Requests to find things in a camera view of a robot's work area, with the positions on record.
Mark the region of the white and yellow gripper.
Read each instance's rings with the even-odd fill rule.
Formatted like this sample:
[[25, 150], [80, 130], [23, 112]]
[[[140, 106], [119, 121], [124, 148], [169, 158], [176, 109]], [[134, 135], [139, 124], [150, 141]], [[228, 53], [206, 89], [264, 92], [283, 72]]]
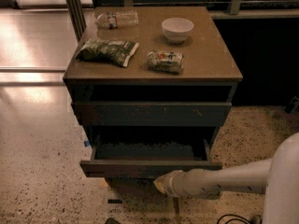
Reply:
[[182, 197], [183, 191], [183, 175], [181, 170], [172, 171], [166, 175], [157, 177], [153, 183], [157, 190], [170, 197]]

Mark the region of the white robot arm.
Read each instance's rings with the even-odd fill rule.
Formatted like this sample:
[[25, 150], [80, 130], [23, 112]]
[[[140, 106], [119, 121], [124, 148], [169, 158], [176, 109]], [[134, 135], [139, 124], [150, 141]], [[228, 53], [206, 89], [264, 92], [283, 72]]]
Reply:
[[264, 194], [263, 224], [299, 224], [299, 133], [284, 140], [271, 159], [217, 171], [172, 171], [154, 180], [170, 197], [213, 199], [223, 191]]

